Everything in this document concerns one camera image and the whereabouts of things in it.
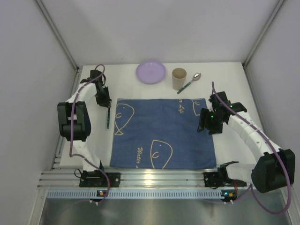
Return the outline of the beige cup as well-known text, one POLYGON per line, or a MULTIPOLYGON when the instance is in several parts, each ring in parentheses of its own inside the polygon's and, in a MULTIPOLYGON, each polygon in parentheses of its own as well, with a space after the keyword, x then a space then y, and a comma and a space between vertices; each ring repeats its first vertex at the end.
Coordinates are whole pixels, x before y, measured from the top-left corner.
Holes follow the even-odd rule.
POLYGON ((180 90, 185 82, 187 72, 183 68, 176 68, 172 71, 172 87, 174 90, 180 90))

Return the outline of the green handled spoon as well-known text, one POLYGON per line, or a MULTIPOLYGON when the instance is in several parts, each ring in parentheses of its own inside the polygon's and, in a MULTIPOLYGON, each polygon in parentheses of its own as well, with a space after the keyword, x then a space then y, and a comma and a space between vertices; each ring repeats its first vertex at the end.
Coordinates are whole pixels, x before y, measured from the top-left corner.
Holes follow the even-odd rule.
POLYGON ((196 73, 192 80, 189 81, 185 86, 183 86, 178 92, 177 94, 180 94, 183 90, 185 90, 189 85, 191 85, 193 82, 198 81, 201 78, 202 74, 201 73, 196 73))

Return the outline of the blue cloth placemat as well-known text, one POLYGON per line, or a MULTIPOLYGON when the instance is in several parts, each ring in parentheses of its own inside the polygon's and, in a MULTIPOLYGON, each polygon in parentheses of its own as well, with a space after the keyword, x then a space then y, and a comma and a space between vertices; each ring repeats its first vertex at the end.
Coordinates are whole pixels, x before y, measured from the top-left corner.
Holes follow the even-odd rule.
POLYGON ((118 99, 111 167, 134 169, 211 169, 216 167, 214 142, 198 132, 199 99, 118 99))

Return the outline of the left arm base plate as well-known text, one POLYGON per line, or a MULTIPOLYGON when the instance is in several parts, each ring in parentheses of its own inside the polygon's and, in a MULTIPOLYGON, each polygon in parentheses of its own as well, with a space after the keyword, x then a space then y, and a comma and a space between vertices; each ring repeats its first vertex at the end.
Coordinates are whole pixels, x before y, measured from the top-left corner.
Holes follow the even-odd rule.
MULTIPOLYGON (((120 176, 118 172, 106 173, 111 188, 120 186, 120 176)), ((81 188, 105 188, 108 187, 106 177, 100 171, 87 172, 83 171, 80 177, 79 187, 81 188)))

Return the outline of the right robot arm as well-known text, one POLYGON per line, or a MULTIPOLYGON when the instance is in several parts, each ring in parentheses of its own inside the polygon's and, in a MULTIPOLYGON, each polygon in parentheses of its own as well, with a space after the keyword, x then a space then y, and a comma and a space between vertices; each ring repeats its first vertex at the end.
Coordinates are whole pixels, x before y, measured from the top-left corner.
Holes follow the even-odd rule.
POLYGON ((223 163, 217 169, 225 182, 240 180, 251 183, 260 193, 267 193, 292 185, 295 175, 295 154, 282 149, 254 123, 245 106, 231 103, 224 91, 212 94, 210 109, 200 112, 198 132, 208 130, 210 135, 221 134, 223 125, 234 130, 251 150, 254 164, 239 161, 223 163))

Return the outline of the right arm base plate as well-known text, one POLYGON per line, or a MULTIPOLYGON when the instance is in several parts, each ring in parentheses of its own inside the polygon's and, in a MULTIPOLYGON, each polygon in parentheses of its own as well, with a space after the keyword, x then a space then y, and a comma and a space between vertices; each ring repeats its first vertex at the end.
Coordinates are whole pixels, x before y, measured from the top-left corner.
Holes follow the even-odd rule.
POLYGON ((241 180, 223 180, 218 172, 204 172, 204 185, 207 188, 217 189, 219 187, 246 187, 247 183, 241 180))

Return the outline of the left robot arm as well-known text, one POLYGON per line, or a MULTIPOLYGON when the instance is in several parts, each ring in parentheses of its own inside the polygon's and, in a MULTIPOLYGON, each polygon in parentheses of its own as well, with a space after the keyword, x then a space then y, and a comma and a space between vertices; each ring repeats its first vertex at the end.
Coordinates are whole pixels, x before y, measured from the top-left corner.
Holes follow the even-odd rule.
POLYGON ((104 171, 101 160, 88 144, 92 124, 87 109, 87 103, 95 99, 98 106, 107 108, 107 117, 110 117, 112 100, 104 71, 92 69, 90 76, 80 81, 75 93, 57 105, 60 136, 69 142, 68 156, 80 158, 85 172, 104 171))

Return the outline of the green handled fork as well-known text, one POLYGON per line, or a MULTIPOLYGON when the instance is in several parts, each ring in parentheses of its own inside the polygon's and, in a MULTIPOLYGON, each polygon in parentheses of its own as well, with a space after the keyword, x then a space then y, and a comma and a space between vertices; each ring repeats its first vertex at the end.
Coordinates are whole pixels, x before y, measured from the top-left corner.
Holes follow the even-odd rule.
POLYGON ((111 106, 108 107, 107 110, 107 119, 106 119, 106 128, 110 128, 110 117, 111 117, 111 106))

